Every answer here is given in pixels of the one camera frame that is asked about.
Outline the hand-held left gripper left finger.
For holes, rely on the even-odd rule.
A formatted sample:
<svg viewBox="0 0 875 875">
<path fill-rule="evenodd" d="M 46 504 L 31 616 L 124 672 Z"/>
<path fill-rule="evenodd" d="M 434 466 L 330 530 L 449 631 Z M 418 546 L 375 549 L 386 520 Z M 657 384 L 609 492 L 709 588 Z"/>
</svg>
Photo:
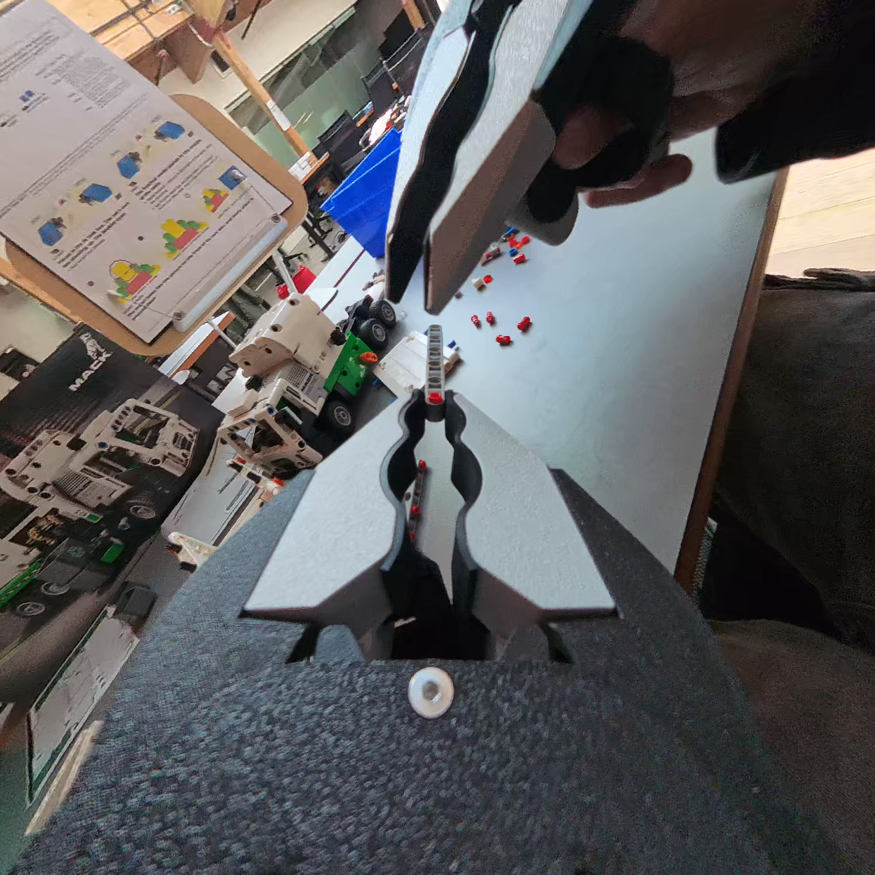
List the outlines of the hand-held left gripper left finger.
<svg viewBox="0 0 875 875">
<path fill-rule="evenodd" d="M 347 630 L 370 660 L 423 660 L 424 555 L 403 500 L 417 475 L 424 395 L 395 402 L 321 463 L 242 609 L 302 628 L 289 660 Z"/>
</svg>

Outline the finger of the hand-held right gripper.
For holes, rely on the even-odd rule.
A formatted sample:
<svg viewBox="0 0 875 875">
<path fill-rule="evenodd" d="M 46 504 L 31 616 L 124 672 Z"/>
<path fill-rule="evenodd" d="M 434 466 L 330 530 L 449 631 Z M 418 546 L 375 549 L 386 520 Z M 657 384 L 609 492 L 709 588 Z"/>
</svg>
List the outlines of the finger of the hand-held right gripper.
<svg viewBox="0 0 875 875">
<path fill-rule="evenodd" d="M 486 100 L 494 2 L 451 2 L 432 34 L 401 135 L 386 235 L 386 293 L 403 298 L 448 206 L 456 159 Z"/>
<path fill-rule="evenodd" d="M 553 221 L 535 219 L 525 196 L 550 158 L 556 134 L 532 95 L 566 2 L 521 2 L 509 14 L 487 63 L 487 95 L 453 163 L 432 217 L 423 256 L 423 306 L 438 316 L 511 220 L 557 246 L 576 222 L 576 194 Z"/>
</svg>

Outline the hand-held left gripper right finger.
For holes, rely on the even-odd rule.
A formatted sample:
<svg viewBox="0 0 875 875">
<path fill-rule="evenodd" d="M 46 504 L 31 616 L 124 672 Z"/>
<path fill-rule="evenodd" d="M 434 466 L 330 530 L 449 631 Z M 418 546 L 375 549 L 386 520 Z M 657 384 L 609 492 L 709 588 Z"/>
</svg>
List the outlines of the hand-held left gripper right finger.
<svg viewBox="0 0 875 875">
<path fill-rule="evenodd" d="M 617 604 L 545 462 L 457 391 L 444 433 L 462 499 L 454 526 L 453 610 L 462 657 L 493 660 L 539 630 L 571 660 L 554 626 L 617 618 Z"/>
</svg>

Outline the white ribbed lego panel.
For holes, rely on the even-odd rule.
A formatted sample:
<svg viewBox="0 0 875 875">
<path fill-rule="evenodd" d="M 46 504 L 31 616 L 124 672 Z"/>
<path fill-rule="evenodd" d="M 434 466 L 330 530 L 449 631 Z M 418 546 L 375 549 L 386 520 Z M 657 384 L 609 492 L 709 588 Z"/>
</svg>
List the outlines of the white ribbed lego panel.
<svg viewBox="0 0 875 875">
<path fill-rule="evenodd" d="M 405 335 L 375 366 L 378 381 L 400 401 L 406 401 L 415 391 L 423 389 L 425 381 L 426 334 Z M 445 379 L 461 363 L 454 343 L 443 345 Z"/>
</svg>

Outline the person's right forearm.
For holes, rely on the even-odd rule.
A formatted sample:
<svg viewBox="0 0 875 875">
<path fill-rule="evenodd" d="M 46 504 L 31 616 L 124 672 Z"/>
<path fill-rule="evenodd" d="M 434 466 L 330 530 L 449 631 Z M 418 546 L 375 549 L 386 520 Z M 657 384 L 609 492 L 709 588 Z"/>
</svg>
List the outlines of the person's right forearm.
<svg viewBox="0 0 875 875">
<path fill-rule="evenodd" d="M 874 3 L 826 2 L 764 91 L 716 134 L 716 174 L 749 180 L 874 143 Z"/>
</svg>

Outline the grey red-pinned lego beam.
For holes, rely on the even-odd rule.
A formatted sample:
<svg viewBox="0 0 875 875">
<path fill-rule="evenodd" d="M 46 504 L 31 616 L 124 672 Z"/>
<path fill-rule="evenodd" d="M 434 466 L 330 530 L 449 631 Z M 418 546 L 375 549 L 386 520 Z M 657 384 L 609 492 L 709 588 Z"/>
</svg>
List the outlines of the grey red-pinned lego beam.
<svg viewBox="0 0 875 875">
<path fill-rule="evenodd" d="M 429 472 L 429 465 L 420 459 L 417 463 L 417 475 L 405 497 L 408 506 L 407 528 L 413 543 L 417 542 L 417 529 L 422 519 L 422 494 Z"/>
</svg>

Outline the white curved lego panel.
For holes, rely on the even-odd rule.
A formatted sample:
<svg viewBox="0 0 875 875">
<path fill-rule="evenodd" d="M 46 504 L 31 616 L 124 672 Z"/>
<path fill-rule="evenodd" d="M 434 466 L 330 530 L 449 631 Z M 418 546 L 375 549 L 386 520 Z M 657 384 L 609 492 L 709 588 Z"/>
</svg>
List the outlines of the white curved lego panel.
<svg viewBox="0 0 875 875">
<path fill-rule="evenodd" d="M 217 550 L 217 547 L 181 532 L 166 535 L 167 549 L 178 561 L 181 569 L 197 571 Z"/>
</svg>

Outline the pile of mixed lego pieces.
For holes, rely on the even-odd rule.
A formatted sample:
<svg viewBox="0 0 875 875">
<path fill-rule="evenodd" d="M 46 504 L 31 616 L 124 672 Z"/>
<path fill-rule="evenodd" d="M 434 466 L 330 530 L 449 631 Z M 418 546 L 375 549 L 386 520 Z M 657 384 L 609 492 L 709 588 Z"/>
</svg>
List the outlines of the pile of mixed lego pieces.
<svg viewBox="0 0 875 875">
<path fill-rule="evenodd" d="M 485 290 L 501 275 L 504 268 L 528 262 L 531 237 L 517 226 L 508 226 L 500 237 L 482 251 L 470 285 L 477 291 Z"/>
</svg>

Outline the white green lego truck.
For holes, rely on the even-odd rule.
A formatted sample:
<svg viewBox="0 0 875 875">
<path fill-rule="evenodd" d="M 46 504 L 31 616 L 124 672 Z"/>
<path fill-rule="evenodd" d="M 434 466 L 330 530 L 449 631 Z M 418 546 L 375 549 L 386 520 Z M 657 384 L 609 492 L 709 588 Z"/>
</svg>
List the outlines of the white green lego truck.
<svg viewBox="0 0 875 875">
<path fill-rule="evenodd" d="M 227 418 L 286 406 L 340 436 L 354 433 L 352 401 L 387 348 L 397 314 L 389 301 L 366 295 L 334 322 L 327 313 L 333 300 L 295 293 L 254 324 L 229 358 L 243 383 Z"/>
</svg>

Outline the dark grey lego blocks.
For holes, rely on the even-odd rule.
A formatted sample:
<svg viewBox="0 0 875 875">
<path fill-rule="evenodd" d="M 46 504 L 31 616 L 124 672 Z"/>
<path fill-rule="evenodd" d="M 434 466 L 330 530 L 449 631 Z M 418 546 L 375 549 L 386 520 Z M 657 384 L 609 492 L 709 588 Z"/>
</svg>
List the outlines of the dark grey lego blocks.
<svg viewBox="0 0 875 875">
<path fill-rule="evenodd" d="M 113 618 L 137 628 L 147 620 L 157 599 L 158 594 L 151 587 L 129 585 L 115 602 Z"/>
</svg>

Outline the black lego set box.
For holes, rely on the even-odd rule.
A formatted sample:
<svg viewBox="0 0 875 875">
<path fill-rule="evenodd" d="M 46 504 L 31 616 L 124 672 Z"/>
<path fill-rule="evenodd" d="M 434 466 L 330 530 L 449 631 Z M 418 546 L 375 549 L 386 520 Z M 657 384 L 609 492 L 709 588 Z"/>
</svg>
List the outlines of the black lego set box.
<svg viewBox="0 0 875 875">
<path fill-rule="evenodd" d="M 201 472 L 220 421 L 88 327 L 2 399 L 2 662 L 102 605 Z"/>
</svg>

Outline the person's right hand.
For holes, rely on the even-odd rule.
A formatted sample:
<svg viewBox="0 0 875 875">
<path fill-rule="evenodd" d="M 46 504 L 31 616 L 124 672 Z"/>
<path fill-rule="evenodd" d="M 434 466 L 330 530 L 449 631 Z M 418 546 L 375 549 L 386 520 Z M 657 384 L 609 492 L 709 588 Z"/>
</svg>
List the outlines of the person's right hand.
<svg viewBox="0 0 875 875">
<path fill-rule="evenodd" d="M 771 74 L 803 41 L 821 2 L 638 2 L 621 34 L 670 60 L 674 93 L 669 140 L 679 142 L 738 115 L 764 90 Z M 566 169 L 587 165 L 629 127 L 595 105 L 575 110 L 552 158 Z M 586 190 L 591 209 L 649 200 L 683 185 L 693 163 L 669 154 L 618 185 Z"/>
</svg>

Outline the black office chair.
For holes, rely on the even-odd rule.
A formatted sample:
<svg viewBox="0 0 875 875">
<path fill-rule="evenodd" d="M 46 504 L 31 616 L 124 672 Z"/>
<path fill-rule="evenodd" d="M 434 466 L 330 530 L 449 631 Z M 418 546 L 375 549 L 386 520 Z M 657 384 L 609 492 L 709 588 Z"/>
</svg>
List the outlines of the black office chair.
<svg viewBox="0 0 875 875">
<path fill-rule="evenodd" d="M 360 80 L 366 88 L 374 116 L 383 115 L 398 102 L 406 99 L 406 94 L 383 59 L 380 59 Z"/>
<path fill-rule="evenodd" d="M 328 128 L 319 134 L 319 156 L 324 154 L 337 165 L 353 160 L 360 153 L 361 128 L 348 111 L 344 111 Z"/>
</svg>

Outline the open instruction booklet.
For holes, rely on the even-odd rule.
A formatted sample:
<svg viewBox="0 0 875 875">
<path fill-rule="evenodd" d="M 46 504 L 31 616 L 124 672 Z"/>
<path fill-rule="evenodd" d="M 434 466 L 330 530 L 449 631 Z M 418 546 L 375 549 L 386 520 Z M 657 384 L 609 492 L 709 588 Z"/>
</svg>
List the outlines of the open instruction booklet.
<svg viewBox="0 0 875 875">
<path fill-rule="evenodd" d="M 176 533 L 214 545 L 269 484 L 253 470 L 221 463 L 194 481 L 162 523 L 161 534 L 167 541 Z"/>
</svg>

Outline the blue plastic bin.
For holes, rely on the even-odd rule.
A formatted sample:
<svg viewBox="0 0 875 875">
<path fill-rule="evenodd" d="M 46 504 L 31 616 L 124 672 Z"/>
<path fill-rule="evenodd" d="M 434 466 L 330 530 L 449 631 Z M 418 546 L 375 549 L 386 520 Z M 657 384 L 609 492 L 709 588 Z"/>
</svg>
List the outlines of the blue plastic bin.
<svg viewBox="0 0 875 875">
<path fill-rule="evenodd" d="M 348 236 L 374 258 L 386 251 L 388 213 L 401 149 L 401 132 L 390 128 L 322 204 Z"/>
</svg>

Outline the clear acrylic holder bar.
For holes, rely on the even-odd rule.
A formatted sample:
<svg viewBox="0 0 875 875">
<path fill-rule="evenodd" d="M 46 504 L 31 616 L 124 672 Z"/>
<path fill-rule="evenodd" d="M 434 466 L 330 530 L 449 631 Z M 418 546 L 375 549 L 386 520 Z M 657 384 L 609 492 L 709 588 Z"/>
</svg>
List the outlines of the clear acrylic holder bar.
<svg viewBox="0 0 875 875">
<path fill-rule="evenodd" d="M 173 312 L 170 326 L 186 333 L 206 321 L 217 307 L 259 268 L 290 234 L 289 222 L 279 213 L 251 240 L 224 258 L 203 281 L 203 288 L 181 299 Z"/>
</svg>

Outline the person's dark clothing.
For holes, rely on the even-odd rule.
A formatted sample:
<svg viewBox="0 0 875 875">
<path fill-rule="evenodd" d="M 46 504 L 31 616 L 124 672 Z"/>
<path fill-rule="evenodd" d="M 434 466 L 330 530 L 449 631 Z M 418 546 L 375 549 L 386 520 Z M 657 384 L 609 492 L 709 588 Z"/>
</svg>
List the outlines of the person's dark clothing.
<svg viewBox="0 0 875 875">
<path fill-rule="evenodd" d="M 872 271 L 766 278 L 699 602 L 854 873 L 874 864 L 873 328 Z"/>
</svg>

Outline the white green-edged paper sheet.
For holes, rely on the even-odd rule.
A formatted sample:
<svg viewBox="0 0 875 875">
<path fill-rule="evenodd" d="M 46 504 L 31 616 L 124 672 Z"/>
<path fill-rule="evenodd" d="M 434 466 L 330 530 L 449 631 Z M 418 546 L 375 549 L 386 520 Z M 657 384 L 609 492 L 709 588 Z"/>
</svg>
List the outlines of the white green-edged paper sheet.
<svg viewBox="0 0 875 875">
<path fill-rule="evenodd" d="M 35 804 L 95 707 L 134 653 L 131 625 L 104 607 L 27 714 L 27 800 Z"/>
</svg>

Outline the printed instruction sheet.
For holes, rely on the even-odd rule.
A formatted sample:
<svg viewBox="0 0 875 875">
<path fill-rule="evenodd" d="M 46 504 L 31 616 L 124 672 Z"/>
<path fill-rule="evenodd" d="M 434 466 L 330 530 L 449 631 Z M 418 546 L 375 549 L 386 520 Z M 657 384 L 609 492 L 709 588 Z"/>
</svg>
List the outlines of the printed instruction sheet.
<svg viewBox="0 0 875 875">
<path fill-rule="evenodd" d="M 151 343 L 290 202 L 49 3 L 1 38 L 2 237 Z"/>
</svg>

